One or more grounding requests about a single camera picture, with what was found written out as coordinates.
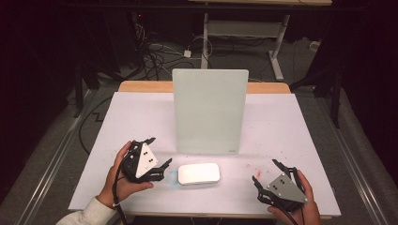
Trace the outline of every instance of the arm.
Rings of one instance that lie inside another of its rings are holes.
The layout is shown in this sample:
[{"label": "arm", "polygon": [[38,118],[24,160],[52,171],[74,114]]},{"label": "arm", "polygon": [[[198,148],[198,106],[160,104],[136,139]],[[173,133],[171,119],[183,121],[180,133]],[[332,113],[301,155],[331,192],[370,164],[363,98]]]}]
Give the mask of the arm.
[{"label": "arm", "polygon": [[[115,163],[108,172],[105,185],[100,194],[91,200],[84,211],[75,212],[63,217],[58,221],[57,225],[106,224],[106,222],[112,218],[115,214],[112,186],[114,184],[117,168],[130,146],[131,142],[127,142],[117,153]],[[153,188],[153,184],[149,182],[134,184],[125,179],[123,174],[120,174],[120,179],[117,183],[117,196],[120,201],[123,201],[131,194],[148,188]]]}]

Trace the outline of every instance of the white panel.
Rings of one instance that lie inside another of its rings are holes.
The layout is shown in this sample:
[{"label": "white panel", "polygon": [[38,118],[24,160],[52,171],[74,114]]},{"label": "white panel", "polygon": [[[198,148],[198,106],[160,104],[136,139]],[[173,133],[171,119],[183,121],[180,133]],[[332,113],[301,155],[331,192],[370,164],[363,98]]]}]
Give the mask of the white panel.
[{"label": "white panel", "polygon": [[178,152],[238,152],[248,78],[245,69],[173,69]]}]

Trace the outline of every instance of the dark background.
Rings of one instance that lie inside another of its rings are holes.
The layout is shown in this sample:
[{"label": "dark background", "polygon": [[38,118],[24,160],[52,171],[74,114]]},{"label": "dark background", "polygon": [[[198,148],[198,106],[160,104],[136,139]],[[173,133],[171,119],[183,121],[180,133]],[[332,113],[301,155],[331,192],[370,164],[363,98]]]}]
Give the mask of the dark background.
[{"label": "dark background", "polygon": [[[364,5],[363,1],[356,0],[334,1],[333,4],[341,7]],[[291,17],[286,40],[323,38],[308,76],[330,65],[339,66],[337,70],[343,73],[343,88],[352,108],[373,148],[397,183],[397,170],[393,166],[398,145],[395,137],[398,133],[398,94],[395,90],[398,83],[395,62],[398,59],[398,28],[394,24],[398,21],[398,8],[393,0],[383,1],[383,4],[369,1],[369,4],[365,13],[337,14],[331,23],[329,17],[315,20],[312,15],[311,22],[307,21],[309,25],[303,27],[301,24],[306,23],[305,17]],[[146,16],[146,22],[166,36],[167,31],[178,26],[167,28],[160,24],[176,24],[181,20],[169,14]],[[198,21],[195,16],[181,16],[191,20],[191,26],[181,28],[180,39],[184,42],[197,32]],[[116,17],[112,13],[97,12],[82,20],[78,14],[59,11],[56,2],[51,0],[0,4],[1,201],[46,128],[67,106],[66,96],[73,87],[76,65],[91,60],[103,69],[117,72],[120,64],[131,60],[128,52],[118,51],[118,47],[113,45],[115,38],[123,36],[125,38],[117,43],[133,46],[129,30],[112,36],[114,27],[104,25],[106,20],[120,19]],[[340,56],[344,57],[343,63],[338,60]],[[91,87],[96,86],[95,72],[93,68],[83,70],[83,76]],[[325,83],[331,85],[326,78],[314,80],[314,84]]]}]

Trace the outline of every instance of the robotic hand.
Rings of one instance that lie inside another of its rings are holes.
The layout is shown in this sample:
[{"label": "robotic hand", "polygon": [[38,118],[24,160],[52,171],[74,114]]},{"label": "robotic hand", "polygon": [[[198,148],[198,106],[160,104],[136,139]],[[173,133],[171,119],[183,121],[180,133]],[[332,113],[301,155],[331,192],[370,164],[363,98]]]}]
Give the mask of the robotic hand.
[{"label": "robotic hand", "polygon": [[[264,189],[260,182],[253,176],[254,185],[258,189],[257,199],[261,203],[278,207],[287,215],[293,224],[297,224],[290,216],[289,212],[300,209],[302,205],[308,201],[299,181],[298,170],[295,167],[288,168],[276,159],[272,161],[283,173],[272,181],[267,186],[267,189]],[[294,176],[296,184],[291,179],[291,173]]]}]

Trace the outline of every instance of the white sleeve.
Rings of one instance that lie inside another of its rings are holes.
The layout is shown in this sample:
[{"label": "white sleeve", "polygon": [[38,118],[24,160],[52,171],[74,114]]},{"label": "white sleeve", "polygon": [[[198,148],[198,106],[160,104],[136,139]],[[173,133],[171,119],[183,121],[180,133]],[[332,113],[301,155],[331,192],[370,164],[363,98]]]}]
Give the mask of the white sleeve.
[{"label": "white sleeve", "polygon": [[85,210],[66,215],[56,225],[106,224],[114,216],[115,212],[114,209],[105,206],[96,198],[93,198]]}]

